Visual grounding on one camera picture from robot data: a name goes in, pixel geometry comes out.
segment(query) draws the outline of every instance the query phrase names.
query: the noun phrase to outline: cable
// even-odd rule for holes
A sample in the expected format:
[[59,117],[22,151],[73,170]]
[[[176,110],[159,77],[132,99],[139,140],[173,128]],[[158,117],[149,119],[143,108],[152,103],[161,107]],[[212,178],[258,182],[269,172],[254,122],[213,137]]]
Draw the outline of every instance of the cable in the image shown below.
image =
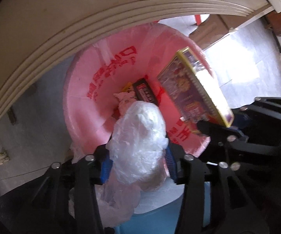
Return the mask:
[[7,178],[2,178],[2,179],[0,179],[0,180],[5,180],[5,179],[9,179],[9,178],[19,177],[19,176],[26,175],[26,174],[33,173],[33,172],[37,172],[37,171],[40,171],[40,170],[43,170],[43,169],[49,168],[49,167],[50,167],[50,165],[49,165],[49,166],[46,166],[46,167],[43,167],[43,168],[41,168],[41,169],[38,169],[38,170],[34,170],[34,171],[31,171],[31,172],[28,172],[28,173],[23,173],[23,174],[19,174],[19,175],[12,176],[12,177],[7,177]]

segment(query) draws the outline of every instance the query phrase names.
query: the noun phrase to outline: snack box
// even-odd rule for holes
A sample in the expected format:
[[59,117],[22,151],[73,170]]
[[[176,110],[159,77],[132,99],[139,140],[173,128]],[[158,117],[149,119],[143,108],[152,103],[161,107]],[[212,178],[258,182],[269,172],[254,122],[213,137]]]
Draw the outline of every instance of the snack box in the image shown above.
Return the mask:
[[133,83],[133,88],[138,100],[154,103],[158,106],[158,100],[144,78],[141,78],[136,83]]
[[221,89],[189,47],[177,51],[157,78],[193,132],[199,120],[231,126],[234,115]]

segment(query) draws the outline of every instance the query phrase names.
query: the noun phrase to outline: blue gripper pad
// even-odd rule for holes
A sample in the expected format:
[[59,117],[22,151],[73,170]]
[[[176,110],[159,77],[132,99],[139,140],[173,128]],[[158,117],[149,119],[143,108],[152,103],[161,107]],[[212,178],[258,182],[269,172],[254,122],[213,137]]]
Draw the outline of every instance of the blue gripper pad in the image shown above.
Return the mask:
[[168,167],[168,171],[170,173],[170,178],[176,183],[178,179],[177,175],[177,163],[175,157],[170,149],[170,143],[168,144],[167,148],[165,149],[165,162],[166,166]]
[[110,159],[109,152],[106,154],[104,160],[101,163],[100,181],[104,184],[110,176],[113,161]]

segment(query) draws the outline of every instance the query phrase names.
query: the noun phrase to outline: pink trash bag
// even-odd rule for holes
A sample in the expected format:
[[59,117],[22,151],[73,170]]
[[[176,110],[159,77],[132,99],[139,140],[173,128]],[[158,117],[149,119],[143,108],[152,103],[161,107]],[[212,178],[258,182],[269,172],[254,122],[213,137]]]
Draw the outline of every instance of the pink trash bag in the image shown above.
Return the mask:
[[120,31],[78,52],[68,69],[63,96],[75,157],[93,153],[98,145],[108,142],[116,122],[113,110],[119,104],[113,94],[141,78],[158,99],[170,140],[198,157],[209,138],[190,132],[156,78],[176,51],[187,46],[210,71],[201,49],[190,38],[157,23]]

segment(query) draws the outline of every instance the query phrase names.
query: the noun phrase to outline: clear plastic bag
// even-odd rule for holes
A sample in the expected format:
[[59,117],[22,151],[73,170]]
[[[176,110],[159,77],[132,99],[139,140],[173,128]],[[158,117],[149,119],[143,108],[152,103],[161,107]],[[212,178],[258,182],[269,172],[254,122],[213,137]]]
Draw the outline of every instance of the clear plastic bag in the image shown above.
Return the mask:
[[118,181],[137,183],[143,191],[159,187],[166,178],[165,136],[165,121],[159,108],[144,101],[134,102],[114,125],[112,138],[106,145]]
[[[95,185],[99,215],[103,227],[115,227],[128,221],[140,200],[136,184],[125,185],[117,181],[113,171],[102,186]],[[69,193],[69,213],[74,217],[74,189]]]

